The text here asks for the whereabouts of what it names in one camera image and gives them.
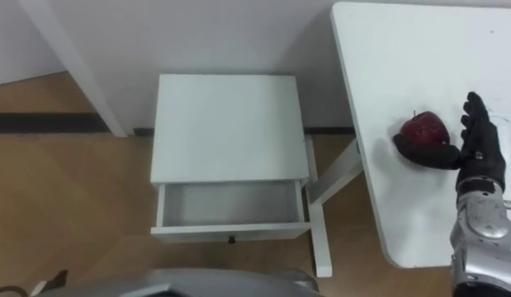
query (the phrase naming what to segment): robotic hand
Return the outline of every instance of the robotic hand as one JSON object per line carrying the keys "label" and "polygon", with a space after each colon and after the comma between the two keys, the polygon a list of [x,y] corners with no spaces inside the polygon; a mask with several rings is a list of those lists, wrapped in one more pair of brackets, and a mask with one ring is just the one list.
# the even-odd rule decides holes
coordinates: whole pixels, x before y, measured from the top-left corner
{"label": "robotic hand", "polygon": [[393,140],[408,160],[439,169],[460,169],[457,176],[457,221],[450,242],[454,297],[511,296],[511,221],[503,199],[506,163],[496,127],[482,99],[470,92],[461,118],[466,127],[461,150],[449,144],[412,144]]}

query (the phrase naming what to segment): drawer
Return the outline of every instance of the drawer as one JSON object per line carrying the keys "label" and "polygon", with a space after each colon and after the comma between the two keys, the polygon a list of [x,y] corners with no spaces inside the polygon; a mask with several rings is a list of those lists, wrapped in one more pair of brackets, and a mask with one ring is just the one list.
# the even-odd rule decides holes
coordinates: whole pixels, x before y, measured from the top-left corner
{"label": "drawer", "polygon": [[305,222],[299,181],[159,185],[156,226],[168,243],[295,238]]}

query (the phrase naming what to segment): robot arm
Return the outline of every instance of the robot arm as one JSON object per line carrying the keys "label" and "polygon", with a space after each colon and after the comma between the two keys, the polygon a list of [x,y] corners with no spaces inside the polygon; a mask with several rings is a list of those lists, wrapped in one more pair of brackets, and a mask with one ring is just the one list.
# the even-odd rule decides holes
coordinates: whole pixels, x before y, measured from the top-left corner
{"label": "robot arm", "polygon": [[457,221],[450,242],[454,297],[511,296],[511,221],[503,199],[505,161],[497,129],[474,92],[461,119]]}
{"label": "robot arm", "polygon": [[479,176],[462,180],[457,193],[453,296],[511,296],[511,221],[502,188]]}

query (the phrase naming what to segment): wooden floor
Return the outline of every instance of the wooden floor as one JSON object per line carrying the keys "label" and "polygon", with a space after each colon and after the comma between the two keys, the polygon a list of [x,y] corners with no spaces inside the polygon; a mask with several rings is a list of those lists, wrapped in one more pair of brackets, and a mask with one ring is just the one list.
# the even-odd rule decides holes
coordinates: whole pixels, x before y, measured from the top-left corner
{"label": "wooden floor", "polygon": [[[65,80],[66,75],[37,79]],[[40,86],[36,80],[30,84],[35,89]],[[0,94],[19,92],[23,86],[17,85],[6,85],[9,91],[2,89]],[[22,94],[29,99],[30,92]],[[45,97],[47,109],[91,108],[74,102],[73,96],[82,94],[70,94],[76,95],[46,95],[60,98],[52,105],[53,99]],[[2,111],[29,112],[21,98],[13,98],[9,106],[0,97]],[[47,111],[32,105],[37,111]],[[315,137],[319,172],[350,140],[348,136]],[[69,269],[70,285],[167,267],[260,272],[293,267],[312,273],[308,234],[295,240],[235,245],[163,245],[150,237],[155,211],[155,190],[149,184],[151,153],[150,138],[0,135],[0,285],[31,289],[64,268]],[[334,277],[319,279],[322,294],[449,296],[448,268],[401,270],[386,262],[363,175],[333,197],[324,210]]]}

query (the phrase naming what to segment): apple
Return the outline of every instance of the apple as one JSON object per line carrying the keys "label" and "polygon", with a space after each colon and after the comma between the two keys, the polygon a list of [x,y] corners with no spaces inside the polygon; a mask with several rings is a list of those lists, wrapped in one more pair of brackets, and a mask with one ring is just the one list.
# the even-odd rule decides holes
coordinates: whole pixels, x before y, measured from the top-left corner
{"label": "apple", "polygon": [[416,144],[450,144],[446,126],[431,111],[417,114],[406,121],[400,128],[400,134]]}

